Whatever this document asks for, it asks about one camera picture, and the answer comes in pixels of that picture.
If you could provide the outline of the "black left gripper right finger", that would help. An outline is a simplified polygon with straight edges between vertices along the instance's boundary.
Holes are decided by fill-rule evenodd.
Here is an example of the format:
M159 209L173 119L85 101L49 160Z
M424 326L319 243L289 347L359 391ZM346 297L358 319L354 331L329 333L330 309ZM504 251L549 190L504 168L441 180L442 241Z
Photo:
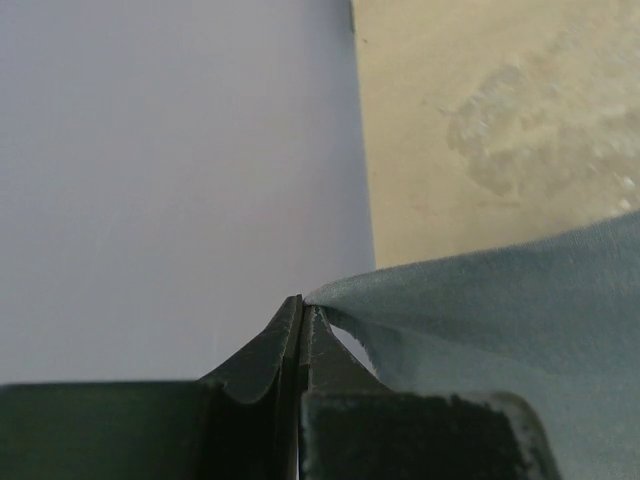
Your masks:
M301 332L303 479L558 479L544 428L507 392L422 396L381 383L310 307Z

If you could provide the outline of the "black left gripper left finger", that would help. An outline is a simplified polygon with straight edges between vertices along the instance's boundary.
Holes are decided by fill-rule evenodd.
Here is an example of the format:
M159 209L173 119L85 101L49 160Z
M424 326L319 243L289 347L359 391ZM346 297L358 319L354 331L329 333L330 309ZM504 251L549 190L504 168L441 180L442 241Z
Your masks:
M186 381L9 384L5 479L292 479L303 302Z

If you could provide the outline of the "grey button-up shirt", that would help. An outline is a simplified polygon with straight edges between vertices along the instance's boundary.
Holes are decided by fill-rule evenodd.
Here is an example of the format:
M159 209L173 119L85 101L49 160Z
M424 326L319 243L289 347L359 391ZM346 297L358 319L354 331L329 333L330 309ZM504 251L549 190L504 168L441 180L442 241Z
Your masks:
M566 479L639 475L639 216L342 279L307 297L378 378L420 393L509 391Z

